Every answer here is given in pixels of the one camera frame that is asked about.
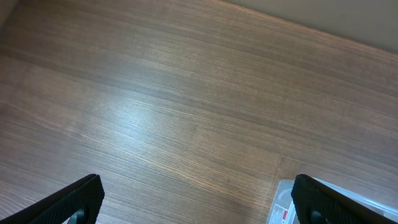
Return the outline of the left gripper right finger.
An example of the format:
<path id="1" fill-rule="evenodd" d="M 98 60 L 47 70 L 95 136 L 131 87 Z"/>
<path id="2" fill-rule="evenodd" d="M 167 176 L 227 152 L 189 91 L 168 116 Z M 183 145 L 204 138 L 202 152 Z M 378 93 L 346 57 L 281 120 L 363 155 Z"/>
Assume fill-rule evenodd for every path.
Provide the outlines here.
<path id="1" fill-rule="evenodd" d="M 306 174 L 296 176 L 291 196 L 300 224 L 396 224 Z"/>

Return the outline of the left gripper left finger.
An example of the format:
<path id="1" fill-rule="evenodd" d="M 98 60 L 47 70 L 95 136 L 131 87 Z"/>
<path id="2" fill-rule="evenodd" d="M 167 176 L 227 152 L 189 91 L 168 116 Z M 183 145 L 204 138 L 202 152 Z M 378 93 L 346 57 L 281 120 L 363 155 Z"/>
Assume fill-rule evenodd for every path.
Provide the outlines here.
<path id="1" fill-rule="evenodd" d="M 98 174 L 89 174 L 41 201 L 1 220 L 14 223 L 95 224 L 104 199 Z"/>

